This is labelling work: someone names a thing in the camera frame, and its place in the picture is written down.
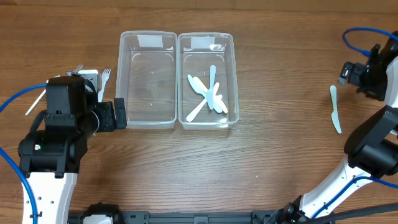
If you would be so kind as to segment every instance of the blue cable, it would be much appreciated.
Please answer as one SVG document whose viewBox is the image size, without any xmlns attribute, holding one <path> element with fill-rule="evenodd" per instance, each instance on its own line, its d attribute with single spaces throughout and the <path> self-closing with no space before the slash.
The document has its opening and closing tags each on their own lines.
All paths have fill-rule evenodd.
<svg viewBox="0 0 398 224">
<path fill-rule="evenodd" d="M 341 190 L 334 198 L 332 198 L 330 200 L 330 202 L 328 202 L 327 204 L 325 204 L 321 209 L 319 209 L 313 216 L 312 218 L 316 218 L 322 211 L 324 211 L 324 209 L 328 208 L 331 204 L 333 204 L 340 196 L 342 196 L 344 194 L 344 192 L 346 192 L 349 187 L 351 187 L 353 184 L 355 184 L 357 181 L 359 180 L 371 180 L 377 183 L 380 183 L 382 185 L 388 186 L 388 187 L 392 187 L 395 189 L 398 189 L 398 184 L 392 184 L 392 183 L 388 183 L 384 180 L 380 180 L 374 177 L 356 177 L 353 180 L 351 180 L 344 188 L 343 190 Z"/>
<path fill-rule="evenodd" d="M 370 52 L 370 51 L 364 50 L 364 49 L 360 49 L 360 48 L 357 48 L 357 47 L 352 46 L 352 45 L 348 42 L 348 40 L 347 40 L 347 38 L 346 38 L 346 34 L 348 34 L 349 32 L 354 32 L 354 31 L 369 31 L 369 32 L 375 32 L 375 33 L 378 33 L 378 34 L 384 34 L 384 35 L 386 35 L 386 36 L 392 38 L 393 40 L 398 40 L 398 36 L 396 36 L 396 35 L 394 35 L 394 34 L 391 34 L 391 33 L 387 32 L 387 31 L 385 31 L 385 30 L 381 30 L 381 29 L 377 29 L 377 28 L 353 27 L 353 28 L 350 28 L 350 29 L 346 30 L 346 31 L 343 33 L 343 41 L 344 41 L 344 43 L 346 43 L 346 45 L 347 45 L 349 48 L 351 48 L 351 49 L 353 49 L 353 50 L 355 50 L 355 51 L 357 51 L 357 52 L 359 52 L 359 53 L 365 55 L 366 57 L 370 57 L 370 56 L 371 56 L 371 52 Z"/>
<path fill-rule="evenodd" d="M 10 97 L 7 101 L 5 101 L 1 106 L 0 106 L 0 113 L 6 108 L 6 106 L 11 103 L 13 100 L 15 100 L 18 96 L 21 96 L 24 93 L 27 93 L 31 90 L 35 90 L 38 88 L 43 88 L 46 86 L 46 83 L 44 84 L 39 84 L 39 85 L 34 85 L 29 88 L 26 88 L 25 90 L 22 90 L 18 93 L 16 93 L 14 96 Z M 7 155 L 7 153 L 0 147 L 0 155 L 3 156 L 3 158 L 8 162 L 8 164 L 14 169 L 15 173 L 18 175 L 20 178 L 22 184 L 24 185 L 26 192 L 29 196 L 30 204 L 32 205 L 32 214 L 33 214 L 33 224 L 37 224 L 37 216 L 39 213 L 37 212 L 37 205 L 36 205 L 36 200 L 32 191 L 32 188 L 30 187 L 28 181 L 25 178 L 25 175 L 22 173 L 18 165 Z"/>
</svg>

